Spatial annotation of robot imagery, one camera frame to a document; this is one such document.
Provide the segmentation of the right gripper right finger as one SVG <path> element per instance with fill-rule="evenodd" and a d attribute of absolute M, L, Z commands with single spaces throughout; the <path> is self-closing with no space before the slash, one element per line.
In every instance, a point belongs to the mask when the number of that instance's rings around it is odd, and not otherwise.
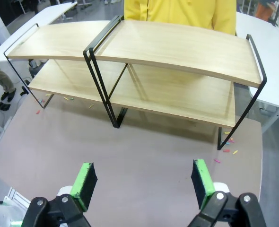
<path fill-rule="evenodd" d="M 230 227 L 265 227 L 266 222 L 255 194 L 235 197 L 225 183 L 214 182 L 203 159 L 195 159 L 191 174 L 200 212 L 191 227 L 213 227 L 218 222 Z"/>

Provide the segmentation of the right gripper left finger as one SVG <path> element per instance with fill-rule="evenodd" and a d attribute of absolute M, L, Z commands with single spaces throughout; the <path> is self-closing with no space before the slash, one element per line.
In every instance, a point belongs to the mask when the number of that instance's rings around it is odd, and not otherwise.
<path fill-rule="evenodd" d="M 69 193 L 48 201 L 44 197 L 31 200 L 23 219 L 25 227 L 89 227 L 84 216 L 97 183 L 93 163 L 83 163 Z"/>

